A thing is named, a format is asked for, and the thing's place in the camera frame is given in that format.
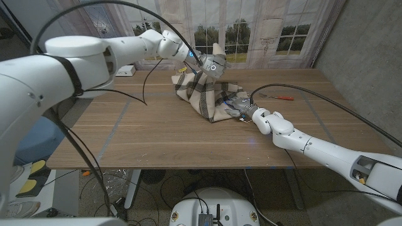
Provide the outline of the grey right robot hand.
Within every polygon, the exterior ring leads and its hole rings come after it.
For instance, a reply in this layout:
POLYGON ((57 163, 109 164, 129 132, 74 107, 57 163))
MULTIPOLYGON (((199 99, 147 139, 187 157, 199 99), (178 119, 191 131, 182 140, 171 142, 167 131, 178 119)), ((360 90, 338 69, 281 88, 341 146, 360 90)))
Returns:
POLYGON ((249 122, 252 120, 254 112, 258 109, 256 104, 250 102, 250 98, 236 97, 229 99, 225 103, 225 112, 240 121, 249 122))

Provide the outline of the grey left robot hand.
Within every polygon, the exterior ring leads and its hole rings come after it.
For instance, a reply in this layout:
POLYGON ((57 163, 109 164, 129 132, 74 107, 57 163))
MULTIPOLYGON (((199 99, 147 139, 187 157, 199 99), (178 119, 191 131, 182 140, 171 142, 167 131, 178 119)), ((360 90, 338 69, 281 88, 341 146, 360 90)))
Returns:
POLYGON ((201 71, 207 76, 216 79, 221 78, 225 70, 231 67, 224 54, 201 53, 198 59, 202 62, 202 65, 199 66, 201 71))

